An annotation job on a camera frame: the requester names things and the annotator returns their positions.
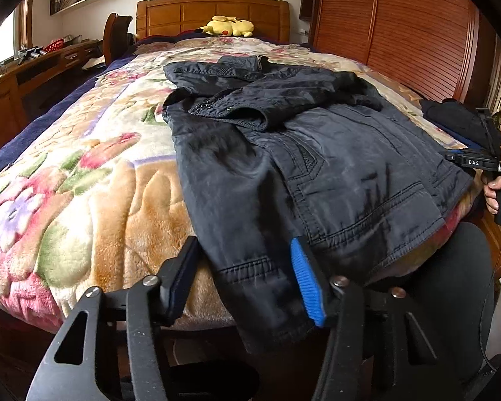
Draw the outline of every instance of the yellow plush toy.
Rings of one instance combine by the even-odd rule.
[[[250,21],[235,19],[231,16],[213,16],[208,25],[201,27],[204,33],[219,36],[252,36],[254,25]]]

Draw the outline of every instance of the wardrobe door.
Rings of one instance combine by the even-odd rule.
[[[320,52],[367,62],[377,0],[318,0],[312,30]]]
[[[459,97],[475,10],[469,0],[378,0],[367,65],[427,98]]]

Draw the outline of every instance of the wooden headboard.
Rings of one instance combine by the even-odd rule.
[[[253,36],[290,41],[290,7],[282,0],[143,0],[137,3],[136,34],[139,39],[175,36],[206,25],[215,15],[251,21]]]

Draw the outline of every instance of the wooden chair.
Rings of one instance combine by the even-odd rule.
[[[129,46],[128,26],[131,21],[131,16],[118,16],[116,13],[108,16],[102,44],[106,66],[126,53]]]

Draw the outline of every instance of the black clothing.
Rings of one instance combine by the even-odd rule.
[[[250,350],[313,327],[290,264],[305,236],[327,275],[365,283],[444,225],[471,183],[349,72],[222,57],[164,68],[164,118],[196,235]]]
[[[422,99],[420,105],[425,119],[439,123],[481,145],[484,149],[490,150],[490,138],[486,135],[486,129],[477,112],[469,111],[462,103],[453,99],[445,99],[443,103]],[[501,156],[501,131],[493,123],[488,124],[488,130],[495,153],[499,157]]]
[[[433,323],[450,353],[458,377],[464,382],[473,377],[483,363],[479,322],[488,293],[482,319],[485,349],[494,314],[491,275],[492,261],[486,237],[477,226],[461,222],[449,241],[403,285]]]

